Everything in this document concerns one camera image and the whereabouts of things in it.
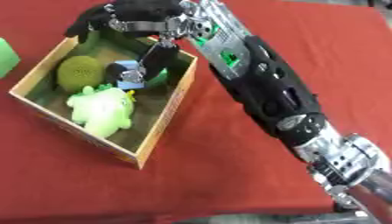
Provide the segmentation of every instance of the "red fabric surface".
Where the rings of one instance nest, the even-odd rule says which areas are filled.
[[[142,171],[38,119],[7,95],[62,40],[78,13],[96,2],[2,3],[0,36],[22,62],[0,80],[0,221],[59,223],[44,218],[74,217],[64,219],[87,223],[118,215],[117,220],[132,223],[234,212],[331,211],[331,200],[305,165],[244,115],[204,59]],[[359,7],[225,2],[318,93],[332,123],[342,132],[366,135],[391,155],[392,36],[380,15]],[[184,48],[196,53],[187,43]]]

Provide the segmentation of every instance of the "robotic arm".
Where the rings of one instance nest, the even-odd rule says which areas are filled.
[[[188,39],[246,113],[307,163],[313,179],[338,204],[359,207],[383,223],[392,223],[389,158],[362,136],[342,136],[321,111],[316,95],[291,67],[223,3],[117,0],[85,12],[66,35],[79,35],[83,41],[88,30],[102,27],[134,37],[159,35],[147,58],[178,50],[174,41]]]

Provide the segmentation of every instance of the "green ball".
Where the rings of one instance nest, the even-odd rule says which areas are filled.
[[[57,82],[68,93],[80,92],[85,86],[97,87],[103,82],[104,67],[89,56],[65,60],[57,71]]]

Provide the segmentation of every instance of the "cardboard box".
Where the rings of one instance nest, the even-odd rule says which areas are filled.
[[[129,40],[123,35],[110,36],[104,33],[90,35],[88,42],[83,45],[78,45],[76,38],[66,38],[10,94],[61,128],[142,169],[193,82],[197,58],[181,52],[173,65],[168,67],[167,85],[138,90],[132,128],[121,129],[108,139],[89,135],[70,120],[72,109],[66,105],[68,95],[57,87],[55,77],[56,68],[64,58],[89,55],[107,65],[115,60],[135,59],[153,43],[155,40],[151,38]]]

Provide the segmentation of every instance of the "plush toy eye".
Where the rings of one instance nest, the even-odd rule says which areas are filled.
[[[124,105],[124,106],[127,106],[127,105],[128,105],[127,99],[123,99],[123,98],[122,98],[122,105]]]

